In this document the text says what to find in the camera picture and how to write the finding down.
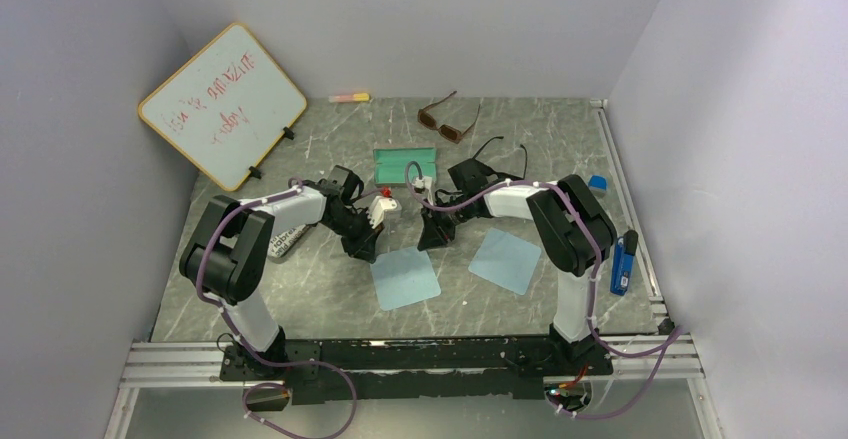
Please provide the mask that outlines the black sunglasses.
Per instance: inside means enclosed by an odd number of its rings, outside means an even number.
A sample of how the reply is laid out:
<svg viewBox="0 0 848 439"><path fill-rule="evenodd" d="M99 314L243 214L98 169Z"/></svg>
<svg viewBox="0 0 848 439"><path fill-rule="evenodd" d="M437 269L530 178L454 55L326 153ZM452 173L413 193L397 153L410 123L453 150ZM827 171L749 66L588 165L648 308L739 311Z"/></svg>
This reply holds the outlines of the black sunglasses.
<svg viewBox="0 0 848 439"><path fill-rule="evenodd" d="M529 166L529 152L528 152L527 147L524 144L521 144L521 143L518 144L518 148L523 152L523 157L524 157L523 167L522 167L522 171L521 171L520 174L514 174L514 173L508 172L506 170L498 170L496 168L493 168L489 164L484 163L479 158L481 153L485 150L485 148L491 142L502 141L504 139L505 139L505 137L503 135L493 136L493 137L489 138L471 156L470 161L475 165L475 167L479 171L481 171L486 176L494 176L494 177L498 178L499 180L505 180L505 179L524 180L527 176L527 171L528 171L528 166Z"/></svg>

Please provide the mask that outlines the green lined glasses case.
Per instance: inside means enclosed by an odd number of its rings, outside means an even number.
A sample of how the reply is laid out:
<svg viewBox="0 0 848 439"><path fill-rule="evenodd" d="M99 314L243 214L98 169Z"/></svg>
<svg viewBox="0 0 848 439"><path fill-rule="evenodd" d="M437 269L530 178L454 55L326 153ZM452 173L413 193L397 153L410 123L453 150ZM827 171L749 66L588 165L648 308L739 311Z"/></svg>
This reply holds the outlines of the green lined glasses case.
<svg viewBox="0 0 848 439"><path fill-rule="evenodd" d="M410 162L417 162L424 176L437 179L437 150L435 147L375 148L374 183L376 186L402 186L404 171Z"/></svg>

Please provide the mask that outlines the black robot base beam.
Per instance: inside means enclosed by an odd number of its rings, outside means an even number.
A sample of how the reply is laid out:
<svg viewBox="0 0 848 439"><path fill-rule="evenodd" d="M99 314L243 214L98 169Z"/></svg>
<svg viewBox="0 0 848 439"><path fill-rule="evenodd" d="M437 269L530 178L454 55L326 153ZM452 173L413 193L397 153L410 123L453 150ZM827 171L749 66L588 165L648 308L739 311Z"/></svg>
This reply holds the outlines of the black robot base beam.
<svg viewBox="0 0 848 439"><path fill-rule="evenodd" d="M413 339L320 339L285 343L289 365L271 368L240 345L224 351L225 383L280 381L296 405L357 397L411 399L507 395L537 399L544 387L609 376L612 361L592 338L547 334Z"/></svg>

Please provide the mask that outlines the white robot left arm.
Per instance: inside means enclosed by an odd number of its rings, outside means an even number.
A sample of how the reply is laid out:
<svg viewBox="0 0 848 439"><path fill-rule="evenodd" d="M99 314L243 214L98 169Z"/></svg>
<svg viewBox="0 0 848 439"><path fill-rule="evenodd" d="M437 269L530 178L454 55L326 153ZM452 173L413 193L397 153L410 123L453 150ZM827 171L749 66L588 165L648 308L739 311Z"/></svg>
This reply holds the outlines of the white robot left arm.
<svg viewBox="0 0 848 439"><path fill-rule="evenodd" d="M246 365L258 377L278 376L288 360L284 329L271 316L259 285L273 238L300 226L335 233L351 258L372 263L387 214L399 209L390 192L367 192L351 170L336 166L318 181L292 179L286 190L254 199L213 197L178 262L198 298L216 308Z"/></svg>

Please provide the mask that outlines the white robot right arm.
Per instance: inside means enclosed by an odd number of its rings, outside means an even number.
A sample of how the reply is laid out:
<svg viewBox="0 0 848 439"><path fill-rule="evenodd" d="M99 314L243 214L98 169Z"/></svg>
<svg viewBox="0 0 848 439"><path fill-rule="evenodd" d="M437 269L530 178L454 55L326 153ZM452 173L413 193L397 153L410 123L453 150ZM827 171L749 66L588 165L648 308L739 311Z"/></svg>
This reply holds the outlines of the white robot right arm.
<svg viewBox="0 0 848 439"><path fill-rule="evenodd" d="M472 219L531 221L557 270L557 308L551 324L556 341L549 358L559 372L576 372L597 345L597 275L618 237L613 221L576 174L533 181L496 172L476 159L453 166L449 173L455 189L439 199L418 163L405 168L405 184L422 206L419 249L449 245L457 226Z"/></svg>

